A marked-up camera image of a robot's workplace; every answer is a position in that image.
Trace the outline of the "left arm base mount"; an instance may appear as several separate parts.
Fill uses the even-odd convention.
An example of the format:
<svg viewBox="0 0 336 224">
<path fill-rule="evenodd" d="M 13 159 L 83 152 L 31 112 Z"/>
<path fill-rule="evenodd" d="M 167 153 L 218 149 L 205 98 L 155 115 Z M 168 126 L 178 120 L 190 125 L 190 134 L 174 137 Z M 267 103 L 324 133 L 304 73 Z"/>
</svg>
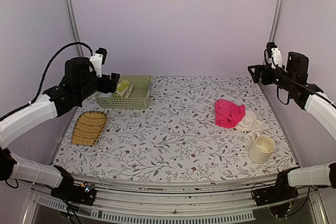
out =
<svg viewBox="0 0 336 224">
<path fill-rule="evenodd" d="M 50 195 L 66 202 L 74 202 L 86 206 L 93 206 L 97 191 L 93 184 L 60 185 L 53 188 Z"/>
</svg>

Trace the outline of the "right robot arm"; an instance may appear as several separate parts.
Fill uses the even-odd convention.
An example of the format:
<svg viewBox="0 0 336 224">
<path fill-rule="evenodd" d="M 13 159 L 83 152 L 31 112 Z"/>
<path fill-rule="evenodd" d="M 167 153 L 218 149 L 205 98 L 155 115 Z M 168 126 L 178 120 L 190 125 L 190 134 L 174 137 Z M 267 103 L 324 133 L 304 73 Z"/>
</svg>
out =
<svg viewBox="0 0 336 224">
<path fill-rule="evenodd" d="M 287 91 L 288 98 L 308 114 L 312 115 L 335 138 L 335 103 L 315 84 L 308 83 L 309 59 L 303 54 L 289 52 L 286 67 L 274 68 L 270 63 L 247 67 L 254 83 L 264 86 L 274 84 L 278 89 Z M 271 196 L 276 201 L 284 200 L 291 194 L 292 187 L 312 186 L 335 189 L 335 162 L 295 168 L 281 172 L 285 180 L 274 186 Z"/>
</svg>

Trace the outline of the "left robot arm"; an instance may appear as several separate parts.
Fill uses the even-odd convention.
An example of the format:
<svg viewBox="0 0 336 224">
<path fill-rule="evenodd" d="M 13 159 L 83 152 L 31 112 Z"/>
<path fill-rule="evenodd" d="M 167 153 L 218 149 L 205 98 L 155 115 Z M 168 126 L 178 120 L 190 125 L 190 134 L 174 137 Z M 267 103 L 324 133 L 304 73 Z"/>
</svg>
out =
<svg viewBox="0 0 336 224">
<path fill-rule="evenodd" d="M 1 120 L 1 180 L 18 179 L 57 188 L 67 200 L 78 195 L 72 176 L 63 168 L 46 166 L 12 154 L 8 146 L 36 126 L 59 118 L 96 92 L 114 93 L 120 74 L 102 74 L 105 57 L 75 57 L 65 63 L 65 75 L 57 86 L 40 94 L 17 112 Z"/>
</svg>

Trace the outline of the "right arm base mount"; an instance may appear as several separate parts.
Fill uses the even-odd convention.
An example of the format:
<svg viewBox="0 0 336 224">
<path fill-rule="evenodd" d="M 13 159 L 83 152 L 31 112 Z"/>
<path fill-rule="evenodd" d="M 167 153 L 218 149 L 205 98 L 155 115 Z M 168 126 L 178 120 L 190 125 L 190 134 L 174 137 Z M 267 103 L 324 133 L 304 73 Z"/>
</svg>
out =
<svg viewBox="0 0 336 224">
<path fill-rule="evenodd" d="M 263 184 L 263 186 L 264 187 L 257 189 L 253 188 L 251 190 L 251 196 L 255 200 L 257 206 L 294 199 L 299 195 L 295 187 L 290 187 L 287 184 L 275 184 L 273 186 Z"/>
</svg>

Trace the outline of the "pink towel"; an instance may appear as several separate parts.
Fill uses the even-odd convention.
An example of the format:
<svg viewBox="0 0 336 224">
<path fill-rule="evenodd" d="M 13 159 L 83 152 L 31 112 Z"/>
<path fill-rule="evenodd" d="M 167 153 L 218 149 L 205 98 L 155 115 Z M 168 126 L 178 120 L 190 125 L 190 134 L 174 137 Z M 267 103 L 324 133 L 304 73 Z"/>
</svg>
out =
<svg viewBox="0 0 336 224">
<path fill-rule="evenodd" d="M 231 129 L 238 125 L 246 114 L 244 105 L 236 105 L 235 103 L 219 99 L 215 102 L 215 124 L 217 126 Z"/>
</svg>

